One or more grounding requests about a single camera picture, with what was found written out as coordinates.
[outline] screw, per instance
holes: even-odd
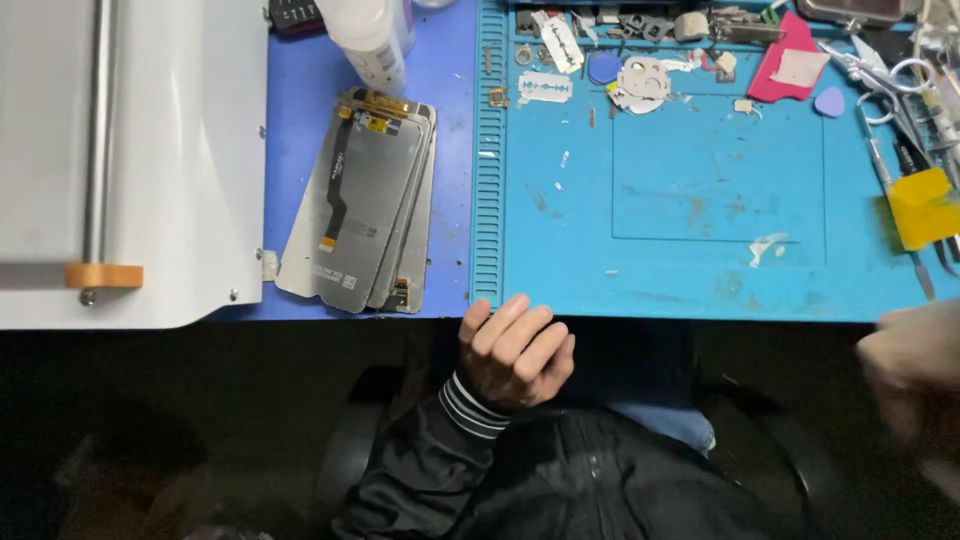
[[[84,306],[93,306],[97,302],[97,291],[84,289],[80,291],[80,303]]]

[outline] dark floor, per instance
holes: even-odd
[[[186,419],[210,453],[203,497],[280,502],[305,516],[352,382],[368,366],[420,355],[454,321],[202,323],[156,332],[0,333],[0,535],[43,536],[57,515],[50,479],[99,404],[135,396]],[[762,389],[822,434],[850,491],[852,524],[872,538],[960,536],[960,512],[890,444],[852,346],[869,327],[698,323],[708,380]],[[713,454],[757,492],[784,476],[735,422]]]

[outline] adhesive residue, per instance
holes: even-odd
[[[754,240],[754,243],[750,244],[750,251],[754,254],[754,259],[750,261],[750,267],[758,268],[760,258],[763,257],[763,253],[767,251],[767,248],[777,242],[783,241],[789,235],[789,233],[773,233]]]

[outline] silicone repair mat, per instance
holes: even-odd
[[[569,75],[566,103],[518,107],[517,79],[538,61],[518,65],[516,48],[536,52],[542,41],[516,36],[499,1],[477,9],[472,299],[496,307],[524,292],[565,315],[803,321],[873,321],[924,302],[910,257],[889,247],[852,109],[861,88],[832,63],[809,100],[755,103],[751,114],[733,101],[765,51],[746,45],[719,47],[737,57],[734,83],[671,71],[677,95],[647,114],[611,118],[605,89],[582,69]],[[577,40],[589,57],[592,41]],[[619,43],[600,40],[614,53]],[[637,50],[620,56],[682,58],[709,43],[656,46],[631,41]],[[508,88],[505,109],[489,104],[498,86]],[[838,118],[813,110],[830,86],[846,100]],[[892,145],[882,153],[896,174]],[[775,240],[765,251],[764,238]],[[939,298],[960,292],[932,248],[921,258]]]

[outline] hand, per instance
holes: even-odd
[[[460,325],[461,362],[474,390],[508,408],[552,400],[573,373],[573,334],[564,323],[540,331],[553,311],[529,306],[530,299],[517,294],[488,320],[490,301],[481,299]]]
[[[960,451],[960,300],[887,313],[857,349],[903,445],[920,457]]]

